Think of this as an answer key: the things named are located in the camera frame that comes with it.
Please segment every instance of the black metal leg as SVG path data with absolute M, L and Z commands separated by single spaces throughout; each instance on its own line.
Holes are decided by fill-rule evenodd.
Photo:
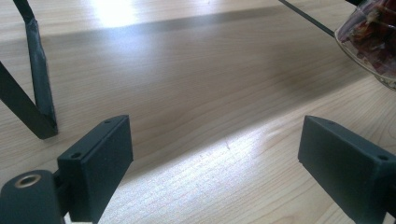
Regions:
M 306 20 L 310 21 L 312 24 L 316 25 L 320 30 L 324 31 L 326 34 L 334 37 L 334 31 L 327 28 L 325 25 L 315 20 L 305 12 L 301 11 L 299 8 L 295 7 L 293 4 L 289 3 L 286 0 L 279 0 L 279 2 L 283 3 L 283 5 L 289 7 L 291 10 L 297 12 L 300 16 L 304 17 Z
M 1 62 L 0 99 L 38 138 L 46 139 L 58 133 L 56 123 L 40 113 Z
M 14 0 L 25 22 L 29 48 L 35 104 L 0 62 L 0 99 L 28 126 L 40 139 L 58 133 L 55 110 L 50 91 L 47 59 L 41 45 L 38 23 L 27 0 Z

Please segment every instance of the wooden table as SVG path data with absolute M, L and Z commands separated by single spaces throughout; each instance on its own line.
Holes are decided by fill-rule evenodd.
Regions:
M 353 9 L 291 2 L 332 29 Z M 60 133 L 0 103 L 1 185 L 128 114 L 135 161 L 100 223 L 353 223 L 297 160 L 304 115 L 396 153 L 395 92 L 275 0 L 30 4 Z M 0 8 L 0 60 L 33 98 L 23 21 Z

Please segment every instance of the wood grain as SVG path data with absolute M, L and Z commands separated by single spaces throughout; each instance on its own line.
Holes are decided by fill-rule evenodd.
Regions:
M 60 133 L 40 141 L 0 104 L 1 185 L 55 171 L 97 123 L 128 114 L 135 161 L 100 223 L 353 223 L 297 160 L 304 115 L 396 153 L 396 97 L 333 39 L 273 0 L 119 1 L 134 12 L 120 27 L 100 4 L 31 1 Z M 0 60 L 33 98 L 22 20 L 0 6 Z

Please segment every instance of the mounting hole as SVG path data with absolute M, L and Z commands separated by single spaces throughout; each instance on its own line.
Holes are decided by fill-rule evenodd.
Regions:
M 387 156 L 383 156 L 383 155 L 378 156 L 378 158 L 379 158 L 381 161 L 387 161 L 387 160 L 389 160 L 389 158 L 388 158 Z
M 74 153 L 73 155 L 71 155 L 70 158 L 71 158 L 71 159 L 77 159 L 77 158 L 80 157 L 80 156 L 81 156 L 81 153 L 76 152 L 76 153 Z
M 24 189 L 30 187 L 33 184 L 37 183 L 40 179 L 41 179 L 41 175 L 26 175 L 24 177 L 21 177 L 21 179 L 19 179 L 15 183 L 15 188 Z

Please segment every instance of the glass bowl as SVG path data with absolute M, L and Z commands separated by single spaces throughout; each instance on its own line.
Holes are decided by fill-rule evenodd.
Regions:
M 335 39 L 351 59 L 396 91 L 396 0 L 362 2 Z

